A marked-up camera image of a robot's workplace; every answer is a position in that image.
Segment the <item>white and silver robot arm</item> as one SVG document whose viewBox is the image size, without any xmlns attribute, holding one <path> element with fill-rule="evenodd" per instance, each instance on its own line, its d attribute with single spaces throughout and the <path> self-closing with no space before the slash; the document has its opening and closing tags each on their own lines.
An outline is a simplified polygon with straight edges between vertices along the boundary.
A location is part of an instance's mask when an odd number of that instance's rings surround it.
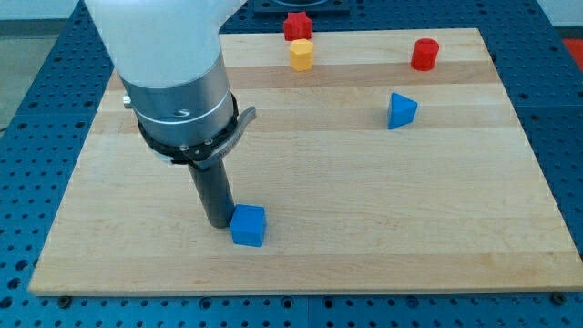
<svg viewBox="0 0 583 328">
<path fill-rule="evenodd" d="M 149 146 L 207 169 L 256 117 L 231 93 L 220 29 L 243 0 L 87 0 Z"/>
</svg>

